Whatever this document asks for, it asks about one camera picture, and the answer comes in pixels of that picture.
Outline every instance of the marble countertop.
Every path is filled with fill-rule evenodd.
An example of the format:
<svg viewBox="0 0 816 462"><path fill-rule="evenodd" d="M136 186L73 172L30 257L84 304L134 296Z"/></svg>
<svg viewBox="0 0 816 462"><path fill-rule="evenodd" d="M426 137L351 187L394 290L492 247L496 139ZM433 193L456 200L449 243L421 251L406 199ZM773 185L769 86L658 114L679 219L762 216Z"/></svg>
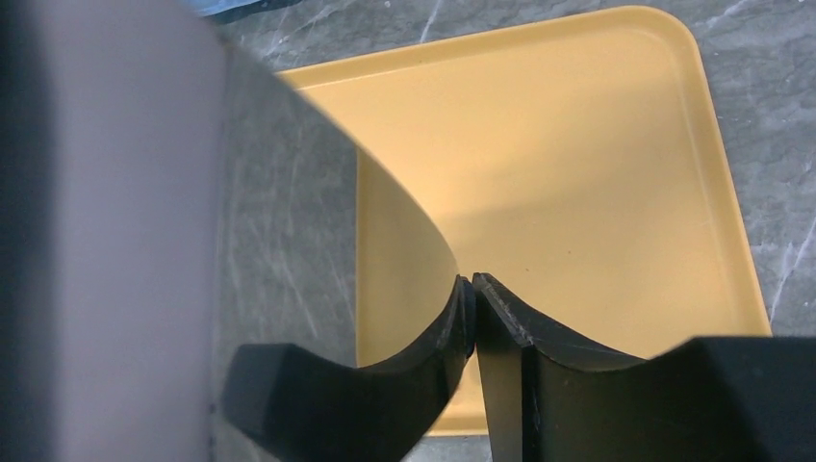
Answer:
<svg viewBox="0 0 816 462"><path fill-rule="evenodd" d="M772 328L777 335L816 335L816 0L303 0L221 29L272 69L283 70L632 3L675 15L697 38ZM288 174L290 183L295 175L298 183L309 182L310 175L330 181L326 176L332 174L352 175L353 181L347 166L337 172L295 166ZM353 211L352 198L338 203ZM290 216L298 213L291 201L280 207ZM270 211L255 214L260 219ZM285 281L278 289L260 289L263 277L242 279L258 270L246 263L251 258L238 242L263 239L245 225L229 217L222 223L227 238L221 259L229 267L222 287L230 304L249 306L262 321L274 317L271 300L287 297L298 305L298 277L309 276L292 268L298 265L292 254L271 251L268 277ZM331 320L340 331L353 328L353 251L326 257L336 284L327 291L343 295L335 310L343 314ZM310 320L313 327L322 322ZM217 329L217 338L230 335L242 333ZM353 332L347 337L335 342L343 346L334 359L349 363ZM234 432L217 431L216 437L217 460L272 460ZM490 451L480 437L429 439L410 460L490 460Z"/></svg>

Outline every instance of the plastic tray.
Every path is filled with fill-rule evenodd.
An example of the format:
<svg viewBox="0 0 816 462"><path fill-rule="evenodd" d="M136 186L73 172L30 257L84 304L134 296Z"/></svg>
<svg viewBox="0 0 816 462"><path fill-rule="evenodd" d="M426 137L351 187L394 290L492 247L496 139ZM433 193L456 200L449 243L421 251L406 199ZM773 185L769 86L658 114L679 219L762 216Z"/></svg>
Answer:
<svg viewBox="0 0 816 462"><path fill-rule="evenodd" d="M283 76L417 199L462 274L490 272L642 357L690 336L770 335L700 54L672 16L617 8ZM360 199L361 364L407 345L443 306L369 296L366 275L410 276L359 258L383 219ZM410 253L403 238L394 245ZM431 434L486 431L476 367Z"/></svg>

